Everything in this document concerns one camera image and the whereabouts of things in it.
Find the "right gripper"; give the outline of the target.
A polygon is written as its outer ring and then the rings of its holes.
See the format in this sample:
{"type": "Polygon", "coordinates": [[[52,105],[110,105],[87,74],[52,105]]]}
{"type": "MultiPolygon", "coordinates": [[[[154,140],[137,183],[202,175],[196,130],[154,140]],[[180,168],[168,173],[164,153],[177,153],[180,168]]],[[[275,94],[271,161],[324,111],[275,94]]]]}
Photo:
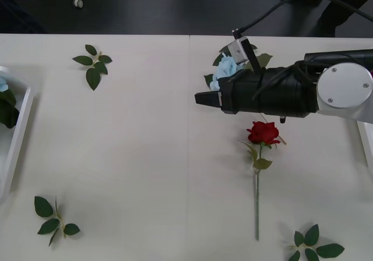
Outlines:
{"type": "Polygon", "coordinates": [[[262,85],[262,75],[252,70],[239,70],[230,77],[218,80],[220,90],[195,94],[199,105],[220,108],[226,114],[238,112],[260,112],[259,99],[252,96],[262,85]]]}

